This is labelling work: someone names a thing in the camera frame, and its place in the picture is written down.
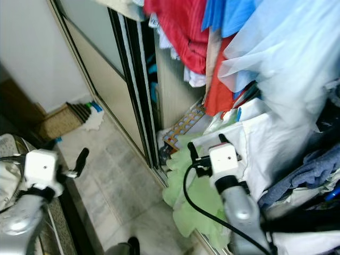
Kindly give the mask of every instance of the wardrobe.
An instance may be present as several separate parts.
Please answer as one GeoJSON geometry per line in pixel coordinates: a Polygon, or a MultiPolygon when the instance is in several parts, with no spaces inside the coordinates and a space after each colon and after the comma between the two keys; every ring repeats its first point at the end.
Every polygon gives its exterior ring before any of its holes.
{"type": "Polygon", "coordinates": [[[166,184],[157,131],[173,126],[204,96],[204,88],[183,81],[183,64],[159,49],[148,20],[134,21],[92,0],[51,0],[49,6],[92,96],[166,184]],[[147,58],[152,55],[158,86],[151,89],[147,58]]]}

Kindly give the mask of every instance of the tile floor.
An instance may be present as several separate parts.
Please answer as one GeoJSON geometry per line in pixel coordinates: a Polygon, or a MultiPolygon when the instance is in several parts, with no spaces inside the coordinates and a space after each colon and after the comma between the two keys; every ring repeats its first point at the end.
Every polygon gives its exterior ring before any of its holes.
{"type": "Polygon", "coordinates": [[[98,254],[132,235],[140,240],[141,255],[208,254],[195,236],[178,232],[160,185],[108,116],[99,131],[74,130],[58,147],[70,168],[83,147],[90,150],[75,180],[75,204],[87,231],[95,231],[88,234],[99,240],[98,254]]]}

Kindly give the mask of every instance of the light green cloth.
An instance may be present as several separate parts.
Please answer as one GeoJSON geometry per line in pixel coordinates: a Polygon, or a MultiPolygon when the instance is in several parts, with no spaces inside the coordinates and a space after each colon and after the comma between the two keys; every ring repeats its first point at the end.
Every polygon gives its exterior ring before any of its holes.
{"type": "MultiPolygon", "coordinates": [[[[197,229],[206,235],[210,244],[221,251],[230,241],[229,231],[219,223],[209,219],[189,205],[183,195],[183,178],[186,169],[191,165],[188,142],[201,136],[201,134],[187,134],[178,137],[182,149],[171,155],[167,166],[172,170],[168,174],[168,187],[163,191],[163,199],[171,207],[174,207],[173,217],[180,233],[188,237],[197,229]]],[[[225,220],[222,201],[215,188],[209,183],[209,177],[195,177],[191,183],[188,194],[191,200],[205,211],[225,220]]]]}

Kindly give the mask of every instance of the white wall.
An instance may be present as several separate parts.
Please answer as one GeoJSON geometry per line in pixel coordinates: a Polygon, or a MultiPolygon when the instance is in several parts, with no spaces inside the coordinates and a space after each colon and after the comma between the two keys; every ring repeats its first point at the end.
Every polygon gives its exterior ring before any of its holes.
{"type": "Polygon", "coordinates": [[[45,0],[0,1],[0,61],[47,112],[91,99],[45,0]]]}

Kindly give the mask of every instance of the gray robot arm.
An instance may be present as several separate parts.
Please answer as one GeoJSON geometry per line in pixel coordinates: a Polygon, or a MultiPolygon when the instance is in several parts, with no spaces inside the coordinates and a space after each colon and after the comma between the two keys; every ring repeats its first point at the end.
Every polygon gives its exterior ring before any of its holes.
{"type": "Polygon", "coordinates": [[[33,150],[26,155],[24,174],[28,190],[8,210],[0,214],[0,255],[34,254],[46,206],[63,193],[60,182],[66,177],[79,177],[89,150],[83,149],[73,171],[57,180],[57,153],[33,150]]]}
{"type": "MultiPolygon", "coordinates": [[[[225,138],[221,139],[221,142],[221,144],[210,148],[209,156],[204,157],[198,157],[194,145],[189,143],[192,166],[199,177],[210,176],[211,186],[215,186],[221,196],[228,223],[262,246],[267,251],[266,254],[271,254],[266,235],[260,226],[259,207],[246,191],[244,183],[239,183],[236,178],[240,157],[234,146],[225,138]]],[[[235,255],[265,254],[253,243],[235,233],[232,233],[231,244],[235,255]]]]}

